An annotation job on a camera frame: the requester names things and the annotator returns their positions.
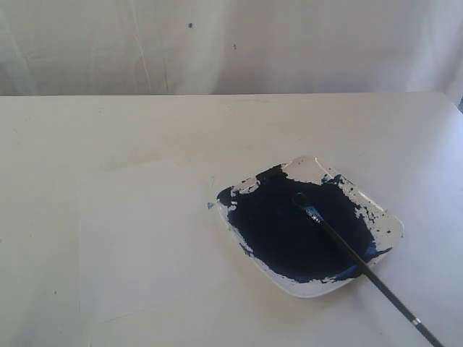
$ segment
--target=paintbrush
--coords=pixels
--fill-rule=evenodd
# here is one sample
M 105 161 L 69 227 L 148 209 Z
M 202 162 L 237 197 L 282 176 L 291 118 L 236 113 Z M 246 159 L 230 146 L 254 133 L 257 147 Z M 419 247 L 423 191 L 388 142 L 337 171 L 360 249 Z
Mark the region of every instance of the paintbrush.
M 392 291 L 380 280 L 363 259 L 345 242 L 345 240 L 323 219 L 315 206 L 303 193 L 296 193 L 293 196 L 293 203 L 302 209 L 307 217 L 325 232 L 339 246 L 356 266 L 367 276 L 373 284 L 384 294 L 386 298 L 418 329 L 418 331 L 429 341 L 432 346 L 443 347 L 442 343 L 429 331 L 408 308 L 392 293 Z

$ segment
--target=white plate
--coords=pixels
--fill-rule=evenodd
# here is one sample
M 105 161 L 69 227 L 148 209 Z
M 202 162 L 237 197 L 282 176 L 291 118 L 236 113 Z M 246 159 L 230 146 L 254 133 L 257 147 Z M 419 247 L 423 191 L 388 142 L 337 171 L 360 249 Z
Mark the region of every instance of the white plate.
M 404 230 L 402 222 L 395 216 L 391 215 L 387 210 L 384 210 L 377 203 L 372 201 L 367 195 L 361 192 L 351 181 L 340 175 L 339 172 L 332 169 L 330 166 L 321 163 L 318 158 L 304 156 L 289 161 L 280 165 L 281 170 L 287 174 L 288 179 L 298 182 L 309 182 L 317 185 L 323 184 L 330 179 L 337 179 L 337 186 L 342 189 L 342 192 L 358 207 L 356 207 L 356 215 L 374 216 L 373 218 L 363 218 L 365 225 L 373 236 L 375 249 L 372 252 L 378 252 L 380 255 L 372 258 L 369 266 L 373 266 L 383 259 L 387 252 L 395 246 L 402 237 Z M 249 194 L 259 189 L 261 182 L 259 182 L 258 175 L 236 184 L 223 192 L 230 194 L 231 200 L 237 195 Z M 245 242 L 240 231 L 235 228 L 229 220 L 229 212 L 236 209 L 236 202 L 233 205 L 225 206 L 221 201 L 217 200 L 218 210 L 221 217 L 224 219 L 225 224 L 236 236 L 239 244 L 245 251 L 245 254 L 254 260 L 254 263 L 280 288 L 287 293 L 302 298 L 310 298 L 320 296 L 333 291 L 354 278 L 345 278 L 339 280 L 339 275 L 312 279 L 306 282 L 299 282 L 297 280 L 288 278 L 284 275 L 276 273 L 269 268 L 261 259 L 253 254 L 253 249 Z

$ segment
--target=white backdrop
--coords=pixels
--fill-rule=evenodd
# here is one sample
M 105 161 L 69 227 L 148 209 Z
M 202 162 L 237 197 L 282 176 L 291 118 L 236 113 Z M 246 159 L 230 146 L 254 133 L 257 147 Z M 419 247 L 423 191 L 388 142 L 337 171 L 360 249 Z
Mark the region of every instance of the white backdrop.
M 0 95 L 463 94 L 462 0 L 0 4 Z

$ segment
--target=white table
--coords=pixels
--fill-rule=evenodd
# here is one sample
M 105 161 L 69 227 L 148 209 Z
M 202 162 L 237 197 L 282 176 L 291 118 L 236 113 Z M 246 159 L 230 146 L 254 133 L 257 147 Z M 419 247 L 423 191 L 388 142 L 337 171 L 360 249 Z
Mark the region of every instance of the white table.
M 175 157 L 215 177 L 212 198 L 303 154 L 402 219 L 375 272 L 446 346 L 462 344 L 463 116 L 443 95 L 26 97 L 0 110 L 0 346 L 427 346 L 364 278 L 295 299 L 238 247 L 224 286 L 81 318 L 77 178 Z

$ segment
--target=black paintbrush handle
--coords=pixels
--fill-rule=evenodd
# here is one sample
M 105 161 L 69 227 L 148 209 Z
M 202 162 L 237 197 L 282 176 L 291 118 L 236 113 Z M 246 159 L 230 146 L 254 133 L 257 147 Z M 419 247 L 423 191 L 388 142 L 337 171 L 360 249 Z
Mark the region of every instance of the black paintbrush handle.
M 410 312 L 408 308 L 397 298 L 397 296 L 389 290 L 389 288 L 381 281 L 361 257 L 348 245 L 347 242 L 322 218 L 312 218 L 335 242 L 339 247 L 354 261 L 356 266 L 367 276 L 373 284 L 383 293 L 386 298 L 418 329 L 426 340 L 434 347 L 443 347 L 443 344 L 429 331 L 421 321 Z

